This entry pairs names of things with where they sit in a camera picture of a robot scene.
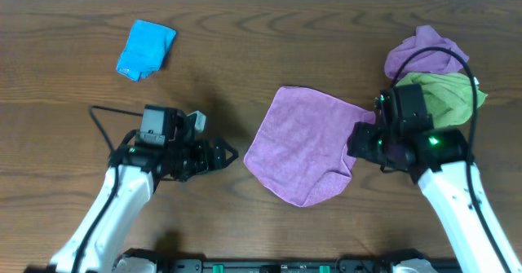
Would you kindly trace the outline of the pink purple cloth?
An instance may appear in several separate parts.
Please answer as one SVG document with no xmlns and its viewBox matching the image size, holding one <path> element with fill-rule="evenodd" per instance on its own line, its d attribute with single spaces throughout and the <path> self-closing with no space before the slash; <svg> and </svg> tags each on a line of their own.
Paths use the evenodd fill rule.
<svg viewBox="0 0 522 273">
<path fill-rule="evenodd" d="M 308 207 L 343 192 L 356 159 L 347 140 L 373 112 L 304 87 L 280 88 L 244 157 L 246 168 L 282 200 Z"/>
</svg>

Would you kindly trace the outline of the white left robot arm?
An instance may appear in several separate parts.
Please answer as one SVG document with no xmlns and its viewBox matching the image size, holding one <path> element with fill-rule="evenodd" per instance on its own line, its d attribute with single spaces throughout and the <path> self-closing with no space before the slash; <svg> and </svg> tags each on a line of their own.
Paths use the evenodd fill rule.
<svg viewBox="0 0 522 273">
<path fill-rule="evenodd" d="M 48 272 L 167 272 L 170 264 L 120 248 L 160 182 L 186 182 L 227 168 L 238 152 L 221 138 L 201 138 L 206 116 L 146 105 L 141 126 L 111 146 L 98 196 L 69 241 L 51 258 Z"/>
</svg>

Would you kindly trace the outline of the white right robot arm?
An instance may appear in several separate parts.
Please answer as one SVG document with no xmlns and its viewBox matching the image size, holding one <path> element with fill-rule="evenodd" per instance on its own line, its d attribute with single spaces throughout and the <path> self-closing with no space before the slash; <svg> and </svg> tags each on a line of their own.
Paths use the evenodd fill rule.
<svg viewBox="0 0 522 273">
<path fill-rule="evenodd" d="M 519 272 L 521 264 L 491 209 L 471 140 L 437 129 L 419 85 L 391 87 L 376 99 L 376 123 L 357 122 L 347 154 L 407 173 L 436 211 L 464 272 Z"/>
</svg>

